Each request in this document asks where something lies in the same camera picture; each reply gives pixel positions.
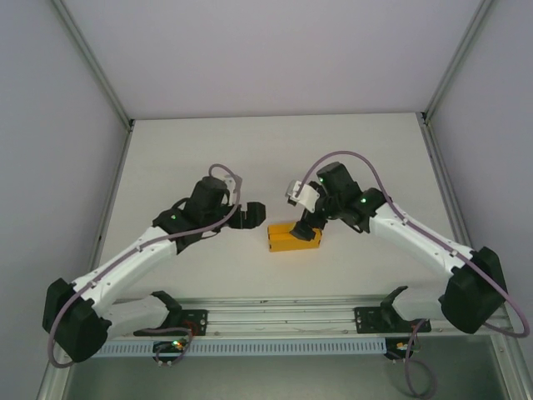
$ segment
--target yellow object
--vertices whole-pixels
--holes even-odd
[[[322,240],[322,231],[320,229],[313,229],[316,234],[315,238],[307,242],[296,239],[290,234],[295,224],[295,222],[289,222],[269,225],[268,245],[271,252],[286,252],[289,250],[304,250],[306,248],[320,247],[320,241]]]

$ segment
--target white wall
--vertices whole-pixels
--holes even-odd
[[[532,21],[530,0],[498,2],[432,120],[471,238],[499,253],[531,323]],[[521,344],[533,372],[533,339]]]
[[[43,0],[0,4],[0,390],[46,366],[46,288],[87,270],[126,132]]]
[[[480,0],[65,0],[136,119],[417,112]]]

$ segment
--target white table surface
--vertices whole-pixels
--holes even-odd
[[[392,244],[329,222],[320,248],[268,251],[267,225],[297,220],[286,203],[322,155],[352,150],[369,158],[393,199],[451,237],[444,204],[414,113],[136,121],[102,251],[105,262],[135,240],[160,211],[191,194],[212,163],[242,176],[242,201],[266,204],[252,231],[225,228],[149,272],[124,298],[165,290],[176,298],[273,298],[385,294],[403,285],[443,283]],[[342,157],[364,190],[364,163]]]

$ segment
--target wire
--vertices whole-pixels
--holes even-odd
[[[418,338],[418,332],[415,334],[415,341],[413,342],[413,351],[420,351],[422,350],[422,343],[420,339]]]
[[[421,398],[423,400],[429,400],[430,398],[433,398],[433,396],[435,396],[437,388],[438,388],[438,385],[439,385],[438,380],[436,378],[436,374],[433,371],[433,369],[429,365],[427,365],[425,362],[423,362],[422,360],[412,359],[411,356],[410,356],[411,350],[412,350],[412,345],[413,345],[413,340],[414,340],[415,337],[417,337],[418,330],[424,325],[425,322],[426,322],[426,320],[422,319],[413,328],[413,333],[412,333],[411,337],[409,338],[409,342],[407,343],[406,357],[405,357],[405,361],[404,361],[404,374],[406,376],[407,387],[409,388],[409,390],[411,391],[413,396],[415,398]],[[387,352],[387,354],[390,354],[394,358],[401,359],[401,357],[398,354],[394,353],[394,352],[390,352],[389,351],[389,352]],[[412,380],[411,380],[411,373],[410,373],[410,369],[409,369],[410,365],[412,363],[416,363],[418,365],[421,365],[427,371],[427,373],[430,376],[430,388],[425,393],[418,393],[415,390],[414,386],[413,386],[413,383],[412,383]]]
[[[198,233],[204,233],[212,231],[215,228],[220,227],[224,223],[226,223],[235,213],[239,206],[239,202],[241,201],[241,186],[242,186],[242,179],[233,173],[233,171],[226,167],[223,164],[212,164],[209,167],[209,175],[212,176],[212,171],[215,168],[221,168],[227,173],[229,173],[233,180],[235,180],[235,192],[237,193],[237,198],[235,200],[235,204],[233,205],[233,208],[230,210],[230,212],[222,218],[220,221],[212,223],[211,225],[208,225],[206,227],[200,227],[197,229],[192,229],[190,231],[185,232],[178,232],[173,233],[172,235],[164,235],[160,237],[155,237],[151,240],[147,240],[143,243],[141,243],[139,246],[129,250],[128,252],[125,252],[121,257],[117,258],[114,262],[109,264],[103,271],[101,271],[91,282],[87,283],[84,287],[82,287],[80,290],[78,290],[72,297],[70,297],[67,302],[61,307],[59,312],[57,313],[56,318],[53,321],[52,327],[50,328],[50,334],[48,336],[48,342],[47,342],[47,355],[48,360],[55,368],[69,368],[74,364],[74,361],[66,362],[61,364],[58,362],[54,356],[54,347],[56,344],[55,337],[57,332],[57,327],[59,326],[59,323],[61,322],[62,318],[64,317],[67,310],[76,302],[89,288],[94,288],[94,286],[98,285],[98,283],[102,280],[103,277],[105,277],[107,274],[109,274],[114,268],[116,268],[118,265],[123,263],[125,260],[130,258],[133,254],[137,252],[141,252],[143,249],[145,249],[148,246],[153,245],[154,243],[162,242],[163,240],[171,240],[171,239],[177,239],[177,238],[183,238],[185,236],[189,235],[196,235]]]
[[[196,325],[194,322],[185,320],[183,323],[191,330],[193,337],[198,334],[198,325]]]
[[[173,332],[183,332],[183,333],[186,333],[187,334],[187,344],[185,345],[185,347],[183,348],[182,350],[182,353],[177,356],[174,360],[171,361],[171,365],[174,365],[176,363],[179,363],[184,357],[185,357],[185,354],[188,352],[189,348],[191,347],[191,343],[192,343],[192,338],[193,338],[193,335],[192,335],[192,331],[191,329],[185,329],[184,327],[166,327],[166,328],[163,328],[163,329],[143,329],[142,330],[144,333],[173,333]],[[162,363],[162,361],[159,359],[159,355],[161,354],[161,352],[167,348],[171,348],[172,345],[167,345],[167,346],[161,346],[157,349],[156,351],[156,356],[155,356],[155,359],[156,359],[156,363],[158,363],[159,365],[165,365],[164,363]]]
[[[426,238],[430,239],[432,242],[436,243],[441,248],[444,248],[447,252],[449,252],[451,255],[452,253],[455,253],[455,249],[451,246],[449,246],[447,243],[442,242],[438,237],[435,237],[431,233],[427,232],[424,228],[419,227],[418,225],[414,224],[413,222],[409,221],[405,218],[405,216],[398,210],[394,202],[392,201],[391,197],[385,190],[385,187],[383,186],[383,182],[380,179],[380,176],[377,173],[377,170],[374,168],[372,163],[364,156],[359,154],[358,152],[350,152],[347,150],[340,150],[336,152],[330,152],[326,154],[325,156],[319,158],[312,166],[309,168],[309,171],[307,171],[306,175],[301,181],[301,185],[296,191],[296,197],[300,195],[301,190],[303,189],[306,182],[309,180],[309,177],[313,173],[313,171],[318,167],[322,162],[327,160],[328,158],[335,157],[335,156],[341,156],[341,155],[347,155],[347,156],[353,156],[355,158],[359,158],[362,160],[372,171],[372,175],[374,175],[374,178],[377,182],[377,186],[379,186],[381,192],[383,193],[383,196],[385,197],[386,202],[391,207],[392,211],[399,217],[402,222],[407,225],[408,227],[414,229],[417,231],[420,235],[425,236]],[[472,268],[479,276],[481,276],[483,279],[486,280],[486,282],[491,285],[494,290],[496,290],[508,303],[509,305],[515,310],[516,315],[518,315],[518,318],[521,320],[522,326],[524,327],[523,332],[512,332],[508,331],[506,329],[502,329],[501,327],[495,327],[494,325],[491,325],[489,323],[484,323],[484,325],[492,329],[493,331],[502,333],[506,336],[510,336],[512,338],[526,338],[530,335],[531,329],[530,324],[527,321],[527,317],[524,314],[524,312],[521,310],[518,303],[513,299],[505,290],[503,290],[498,283],[496,283],[491,277],[489,277],[485,272],[483,272],[477,265],[475,265],[469,258],[462,255],[460,252],[457,252],[455,254],[455,257],[459,258],[462,262],[464,262],[466,265],[468,265],[470,268]]]

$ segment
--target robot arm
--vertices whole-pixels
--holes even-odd
[[[229,177],[224,181],[204,177],[189,198],[161,212],[152,226],[116,257],[70,284],[63,279],[52,283],[47,290],[44,329],[79,363],[109,338],[146,328],[179,326],[182,308],[164,292],[134,302],[114,303],[125,289],[161,262],[200,241],[209,227],[218,233],[224,226],[250,229],[261,225],[265,206],[249,202],[243,211],[240,205],[233,205],[238,203],[233,198],[234,189],[237,183]]]
[[[312,240],[313,228],[323,229],[327,221],[340,219],[358,233],[394,243],[446,280],[446,290],[442,287],[440,292],[433,287],[399,287],[387,297],[392,309],[385,313],[406,321],[444,317],[461,331],[474,333],[503,304],[504,298],[464,261],[473,262],[506,290],[500,261],[489,248],[475,252],[417,222],[388,202],[382,191],[363,192],[339,162],[316,174],[320,183],[310,182],[299,190],[301,182],[293,181],[287,189],[288,202],[306,209],[291,231],[294,237]]]

